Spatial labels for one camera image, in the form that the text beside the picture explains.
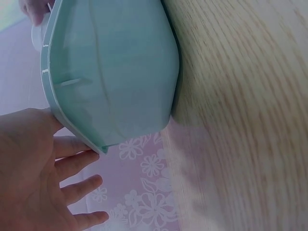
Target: plastic container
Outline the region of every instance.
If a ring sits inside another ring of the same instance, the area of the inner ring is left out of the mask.
[[[179,65],[160,0],[56,0],[41,46],[52,112],[98,153],[168,124]]]

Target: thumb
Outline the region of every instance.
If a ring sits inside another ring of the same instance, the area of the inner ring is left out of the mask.
[[[39,1],[29,1],[26,3],[28,15],[35,26],[42,23],[45,9]]]

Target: finger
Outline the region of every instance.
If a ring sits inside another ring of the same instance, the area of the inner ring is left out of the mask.
[[[59,181],[63,181],[77,174],[84,167],[97,161],[99,158],[100,156],[96,152],[85,151],[56,161],[54,165],[57,170]]]
[[[94,212],[89,214],[77,214],[74,215],[80,230],[89,229],[94,225],[99,225],[106,222],[109,219],[109,215],[106,212]]]
[[[53,152],[56,159],[75,155],[82,151],[91,150],[75,136],[55,136],[53,138]]]
[[[82,182],[78,182],[76,184],[71,184],[64,188],[61,188],[61,191],[66,201],[66,205],[71,205],[81,200],[88,193],[97,189],[102,183],[102,177],[100,175],[95,175]]]
[[[26,7],[24,1],[23,0],[19,0],[18,2],[19,2],[19,8],[21,9],[21,11],[24,14],[28,15],[27,7]]]
[[[35,26],[38,26],[43,21],[45,13],[44,6],[41,1],[27,0],[25,2],[28,15]]]
[[[63,128],[63,125],[56,119],[56,117],[53,116],[49,108],[43,109],[41,111],[45,114],[46,119],[49,121],[53,134]]]

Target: wooden surface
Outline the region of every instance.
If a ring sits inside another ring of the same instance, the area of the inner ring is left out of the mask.
[[[181,231],[307,231],[308,1],[165,3],[183,55],[163,132]]]

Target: white flower pattern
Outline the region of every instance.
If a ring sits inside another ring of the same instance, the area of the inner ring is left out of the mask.
[[[142,137],[137,139],[130,139],[129,141],[120,144],[120,158],[122,160],[125,160],[127,158],[130,160],[134,160],[137,156],[143,155],[142,144]]]
[[[137,195],[136,190],[130,191],[130,193],[126,194],[124,198],[125,198],[125,204],[127,206],[131,205],[133,208],[138,207],[138,202],[141,200],[140,196]]]
[[[161,138],[157,133],[153,136],[131,139],[119,145],[117,158],[138,161],[137,172],[141,176],[139,179],[129,180],[128,185],[134,186],[128,191],[117,192],[120,197],[116,199],[113,209],[109,211],[109,220],[93,228],[94,231],[175,231],[179,229],[165,151],[158,148],[155,154],[142,156],[147,153],[144,151],[145,146],[161,146],[157,144],[160,142]],[[91,197],[94,201],[101,203],[107,199],[106,194],[107,189],[100,187],[91,194]]]
[[[161,164],[160,158],[153,154],[152,156],[146,156],[140,166],[143,173],[146,173],[148,177],[153,177],[158,176],[159,170],[162,170],[165,165]]]
[[[140,206],[136,212],[142,217],[143,223],[156,227],[163,227],[167,222],[175,221],[175,208],[166,204],[166,198],[163,194],[144,193],[142,194]]]
[[[91,193],[92,199],[98,203],[107,200],[107,189],[99,187]]]

